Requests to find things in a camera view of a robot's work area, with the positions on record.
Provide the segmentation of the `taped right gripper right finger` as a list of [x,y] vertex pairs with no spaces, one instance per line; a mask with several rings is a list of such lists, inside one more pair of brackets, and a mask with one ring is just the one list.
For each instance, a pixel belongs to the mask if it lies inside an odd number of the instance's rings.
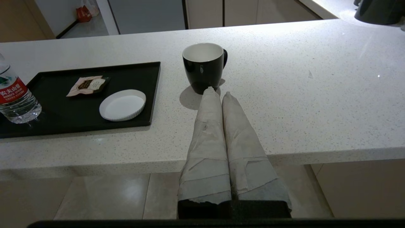
[[224,136],[235,209],[245,217],[290,218],[288,190],[269,161],[237,98],[222,100]]

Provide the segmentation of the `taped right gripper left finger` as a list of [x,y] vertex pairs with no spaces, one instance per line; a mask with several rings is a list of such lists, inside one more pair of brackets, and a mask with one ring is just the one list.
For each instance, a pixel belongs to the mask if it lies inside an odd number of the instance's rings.
[[232,200],[220,96],[202,95],[178,188],[178,219],[220,218]]

